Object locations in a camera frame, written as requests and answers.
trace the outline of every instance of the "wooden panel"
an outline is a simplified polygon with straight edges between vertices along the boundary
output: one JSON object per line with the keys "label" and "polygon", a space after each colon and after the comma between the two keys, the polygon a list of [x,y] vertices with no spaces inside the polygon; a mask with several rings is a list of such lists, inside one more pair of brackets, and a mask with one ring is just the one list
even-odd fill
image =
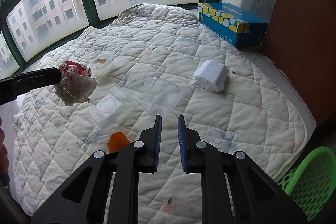
{"label": "wooden panel", "polygon": [[260,52],[290,79],[317,124],[336,110],[336,0],[276,0]]}

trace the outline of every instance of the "styrofoam block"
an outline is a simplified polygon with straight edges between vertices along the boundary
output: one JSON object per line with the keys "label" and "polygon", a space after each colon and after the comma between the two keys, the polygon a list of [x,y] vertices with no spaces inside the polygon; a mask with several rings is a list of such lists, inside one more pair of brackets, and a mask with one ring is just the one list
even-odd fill
{"label": "styrofoam block", "polygon": [[224,89],[228,68],[222,63],[206,60],[195,72],[197,85],[210,92],[219,92]]}

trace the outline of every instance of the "green plastic basket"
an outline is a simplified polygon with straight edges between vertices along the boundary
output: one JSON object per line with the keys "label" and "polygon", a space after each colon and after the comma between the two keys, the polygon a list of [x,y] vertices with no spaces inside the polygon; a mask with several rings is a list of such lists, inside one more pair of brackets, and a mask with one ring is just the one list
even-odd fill
{"label": "green plastic basket", "polygon": [[327,147],[316,148],[297,168],[288,171],[278,185],[305,212],[308,222],[311,221],[335,189],[335,155]]}

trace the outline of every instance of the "white quilt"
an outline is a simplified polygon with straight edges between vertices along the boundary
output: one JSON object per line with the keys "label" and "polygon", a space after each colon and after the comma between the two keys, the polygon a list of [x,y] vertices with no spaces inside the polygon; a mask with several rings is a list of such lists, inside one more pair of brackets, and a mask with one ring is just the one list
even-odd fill
{"label": "white quilt", "polygon": [[[130,8],[111,25],[88,27],[77,39],[49,52],[38,68],[65,60],[87,64],[102,51],[113,52],[116,58],[110,74],[97,78],[89,103],[65,106],[48,86],[27,93],[14,117],[16,193],[29,215],[93,152],[108,152],[109,136],[89,144],[85,140],[96,131],[88,109],[111,87],[121,87],[138,101],[114,131],[133,141],[154,125],[155,115],[141,110],[142,88],[149,76],[168,80],[186,92],[163,121],[157,173],[140,174],[139,223],[200,222],[201,180],[199,174],[186,175],[182,170],[179,115],[202,140],[227,153],[245,151],[274,180],[306,145],[305,123],[286,96],[239,50],[187,10],[153,4]],[[196,87],[192,79],[207,59],[230,70],[220,93]]]}

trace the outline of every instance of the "crumpled plastic bag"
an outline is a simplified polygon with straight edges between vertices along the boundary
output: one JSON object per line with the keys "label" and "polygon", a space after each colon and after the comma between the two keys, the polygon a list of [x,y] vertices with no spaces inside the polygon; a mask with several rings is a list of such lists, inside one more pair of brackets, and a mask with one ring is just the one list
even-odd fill
{"label": "crumpled plastic bag", "polygon": [[54,85],[56,95],[66,106],[89,102],[89,96],[95,90],[97,81],[91,78],[91,70],[82,64],[66,61],[59,66],[61,80]]}

